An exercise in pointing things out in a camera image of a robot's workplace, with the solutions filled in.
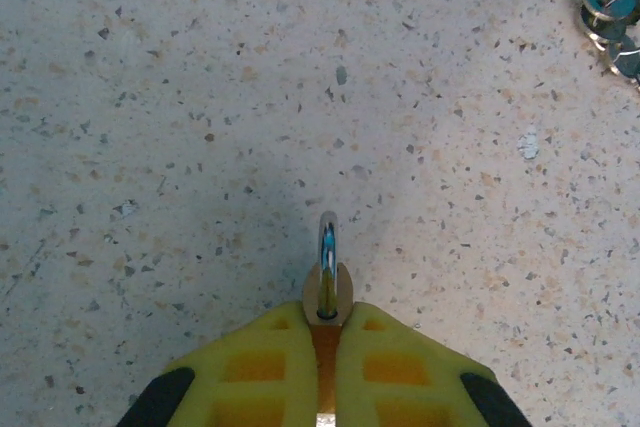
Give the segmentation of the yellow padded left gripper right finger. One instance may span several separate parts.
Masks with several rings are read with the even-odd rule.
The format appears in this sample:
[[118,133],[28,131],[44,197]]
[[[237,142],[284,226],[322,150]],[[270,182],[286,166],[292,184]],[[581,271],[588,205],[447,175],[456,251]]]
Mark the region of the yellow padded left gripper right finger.
[[487,366],[355,303],[336,356],[336,427],[533,427]]

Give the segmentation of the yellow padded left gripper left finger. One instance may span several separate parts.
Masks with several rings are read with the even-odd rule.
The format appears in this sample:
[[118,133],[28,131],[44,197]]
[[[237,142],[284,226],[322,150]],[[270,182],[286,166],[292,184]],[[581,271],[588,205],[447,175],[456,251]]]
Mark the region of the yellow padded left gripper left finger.
[[169,363],[116,427],[316,427],[318,375],[300,302]]

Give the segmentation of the brass padlock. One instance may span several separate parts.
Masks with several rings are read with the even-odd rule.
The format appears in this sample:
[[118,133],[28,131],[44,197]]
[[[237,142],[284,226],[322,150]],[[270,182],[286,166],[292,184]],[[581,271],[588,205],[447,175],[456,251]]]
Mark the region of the brass padlock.
[[316,427],[337,427],[336,365],[342,328],[353,305],[353,282],[338,261],[337,214],[324,212],[319,221],[318,254],[306,277],[302,303],[315,350],[318,377]]

